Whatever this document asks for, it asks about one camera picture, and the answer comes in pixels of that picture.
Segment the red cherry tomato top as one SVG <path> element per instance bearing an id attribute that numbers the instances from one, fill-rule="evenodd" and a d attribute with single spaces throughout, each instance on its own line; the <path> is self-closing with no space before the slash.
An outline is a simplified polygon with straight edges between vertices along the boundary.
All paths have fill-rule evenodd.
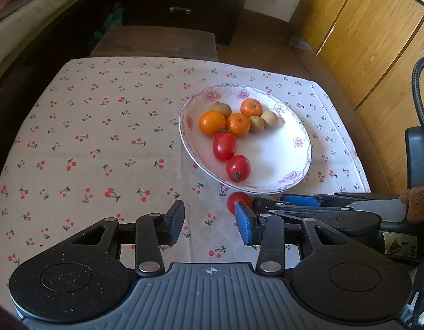
<path id="1" fill-rule="evenodd" d="M 235 208 L 237 203 L 239 202 L 245 203 L 247 207 L 252 209 L 252 199 L 250 196 L 248 196 L 244 192 L 240 192 L 240 191 L 234 192 L 229 195 L 228 201 L 227 201 L 228 211 L 232 213 L 232 215 L 235 214 Z"/>

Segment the red cherry tomato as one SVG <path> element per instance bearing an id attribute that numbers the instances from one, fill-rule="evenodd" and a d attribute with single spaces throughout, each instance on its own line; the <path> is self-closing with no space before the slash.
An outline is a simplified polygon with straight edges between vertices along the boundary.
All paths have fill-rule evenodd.
<path id="1" fill-rule="evenodd" d="M 247 207 L 252 209 L 252 199 L 250 196 L 248 196 L 244 192 L 240 192 L 240 191 L 234 192 L 229 195 L 228 201 L 227 201 L 228 211 L 232 213 L 232 215 L 235 214 L 235 208 L 237 203 L 239 202 L 245 203 Z"/>
<path id="2" fill-rule="evenodd" d="M 213 154 L 219 161 L 231 159 L 237 152 L 238 141 L 234 134 L 221 132 L 214 137 Z"/>
<path id="3" fill-rule="evenodd" d="M 244 181 L 251 174 L 251 163 L 245 156 L 235 155 L 228 160 L 226 172 L 232 181 Z"/>

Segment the red cherry tomato bottom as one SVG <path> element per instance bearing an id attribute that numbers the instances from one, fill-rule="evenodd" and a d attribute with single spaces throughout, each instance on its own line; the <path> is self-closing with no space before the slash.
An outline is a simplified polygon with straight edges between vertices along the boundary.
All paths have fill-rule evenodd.
<path id="1" fill-rule="evenodd" d="M 237 152 L 238 141 L 234 134 L 221 132 L 214 137 L 213 154 L 219 161 L 231 159 Z"/>

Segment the tan longan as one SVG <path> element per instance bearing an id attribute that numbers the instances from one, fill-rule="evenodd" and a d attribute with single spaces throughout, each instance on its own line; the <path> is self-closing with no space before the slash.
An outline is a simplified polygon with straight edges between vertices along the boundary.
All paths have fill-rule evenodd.
<path id="1" fill-rule="evenodd" d="M 265 122 L 261 117 L 254 115 L 254 116 L 249 117 L 248 120 L 250 122 L 250 130 L 249 131 L 251 133 L 258 134 L 258 133 L 261 133 L 264 130 Z"/>
<path id="2" fill-rule="evenodd" d="M 260 118 L 264 121 L 265 128 L 273 128 L 278 124 L 278 117 L 272 111 L 265 111 Z"/>

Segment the mandarin orange with stem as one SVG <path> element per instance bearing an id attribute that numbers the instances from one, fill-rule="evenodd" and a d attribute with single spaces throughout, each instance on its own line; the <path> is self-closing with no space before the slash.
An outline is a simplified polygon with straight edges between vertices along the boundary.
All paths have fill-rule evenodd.
<path id="1" fill-rule="evenodd" d="M 247 118 L 252 116 L 260 117 L 263 113 L 262 104 L 256 99 L 248 98 L 240 104 L 240 112 Z"/>

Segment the brown longan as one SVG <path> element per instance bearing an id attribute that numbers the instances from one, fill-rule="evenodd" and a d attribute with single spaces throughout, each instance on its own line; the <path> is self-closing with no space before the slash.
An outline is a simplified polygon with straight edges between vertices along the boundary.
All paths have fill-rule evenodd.
<path id="1" fill-rule="evenodd" d="M 222 102 L 215 102 L 210 106 L 210 111 L 216 111 L 221 113 L 226 119 L 232 114 L 232 109 L 231 106 L 226 104 L 226 103 L 222 103 Z"/>

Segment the brown bear charm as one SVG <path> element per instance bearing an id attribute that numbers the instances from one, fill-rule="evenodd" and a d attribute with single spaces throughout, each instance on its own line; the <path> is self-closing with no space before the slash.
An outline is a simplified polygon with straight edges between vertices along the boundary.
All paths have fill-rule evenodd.
<path id="1" fill-rule="evenodd" d="M 407 205 L 406 220 L 410 224 L 424 222 L 424 186 L 402 191 L 400 201 Z"/>

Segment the white floral ceramic plate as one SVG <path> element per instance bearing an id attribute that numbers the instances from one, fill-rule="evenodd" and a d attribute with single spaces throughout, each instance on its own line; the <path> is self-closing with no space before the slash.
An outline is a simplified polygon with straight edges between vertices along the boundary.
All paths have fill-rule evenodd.
<path id="1" fill-rule="evenodd" d="M 216 101 L 239 112 L 240 104 L 247 98 L 257 100 L 263 109 L 273 112 L 278 123 L 238 140 L 237 153 L 251 163 L 251 173 L 246 180 L 237 182 L 227 174 L 225 163 L 214 157 L 213 139 L 200 131 L 198 120 Z M 303 122 L 280 99 L 254 87 L 218 84 L 194 92 L 181 108 L 178 127 L 182 144 L 198 167 L 214 180 L 238 191 L 278 194 L 296 186 L 309 170 L 312 147 Z"/>

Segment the cherry print tablecloth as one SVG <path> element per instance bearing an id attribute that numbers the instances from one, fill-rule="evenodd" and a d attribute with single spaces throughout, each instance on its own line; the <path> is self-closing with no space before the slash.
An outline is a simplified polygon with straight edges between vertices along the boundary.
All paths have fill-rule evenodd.
<path id="1" fill-rule="evenodd" d="M 254 87 L 279 98 L 304 123 L 312 163 L 296 194 L 368 191 L 353 142 L 315 82 L 208 61 L 130 57 L 65 64 L 23 122 L 0 175 L 0 305 L 9 278 L 34 255 L 105 217 L 133 222 L 186 206 L 173 262 L 254 262 L 227 207 L 231 189 L 184 150 L 178 116 L 185 100 L 215 86 Z"/>

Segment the wooden wardrobe doors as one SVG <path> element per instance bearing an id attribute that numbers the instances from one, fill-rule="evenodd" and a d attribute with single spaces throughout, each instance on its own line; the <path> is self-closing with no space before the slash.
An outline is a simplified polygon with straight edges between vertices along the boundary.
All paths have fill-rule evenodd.
<path id="1" fill-rule="evenodd" d="M 424 56 L 424 0 L 300 0 L 291 24 L 347 97 L 374 191 L 405 188 L 405 132 L 418 124 L 411 77 Z"/>

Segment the small dark wooden stool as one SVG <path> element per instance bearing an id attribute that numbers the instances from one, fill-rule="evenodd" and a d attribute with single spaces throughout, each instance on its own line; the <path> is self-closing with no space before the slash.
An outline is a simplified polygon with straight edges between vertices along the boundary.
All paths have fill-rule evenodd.
<path id="1" fill-rule="evenodd" d="M 142 25 L 110 28 L 90 55 L 218 60 L 215 35 L 210 32 Z"/>

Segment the beige mattress bed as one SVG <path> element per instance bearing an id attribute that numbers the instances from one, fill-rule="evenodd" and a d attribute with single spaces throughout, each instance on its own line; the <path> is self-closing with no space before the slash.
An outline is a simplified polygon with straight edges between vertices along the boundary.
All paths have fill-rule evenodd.
<path id="1" fill-rule="evenodd" d="M 0 67 L 23 43 L 28 43 L 58 14 L 78 0 L 14 0 L 0 11 Z"/>

